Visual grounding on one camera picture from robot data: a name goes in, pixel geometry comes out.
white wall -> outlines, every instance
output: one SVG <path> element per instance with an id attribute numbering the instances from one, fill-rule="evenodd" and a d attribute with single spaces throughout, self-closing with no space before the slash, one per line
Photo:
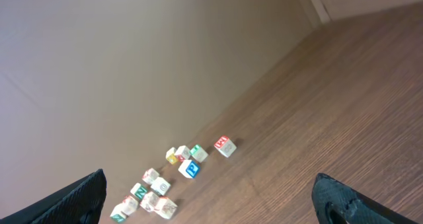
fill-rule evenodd
<path id="1" fill-rule="evenodd" d="M 0 218 L 98 168 L 107 215 L 310 31 L 297 0 L 0 0 Z"/>

brown floor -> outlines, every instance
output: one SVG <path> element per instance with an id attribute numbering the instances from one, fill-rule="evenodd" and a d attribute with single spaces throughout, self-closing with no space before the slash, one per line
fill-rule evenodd
<path id="1" fill-rule="evenodd" d="M 238 145 L 226 159 L 220 135 Z M 343 20 L 304 40 L 190 146 L 195 180 L 163 168 L 179 211 L 128 223 L 317 223 L 325 172 L 423 223 L 423 5 Z"/>

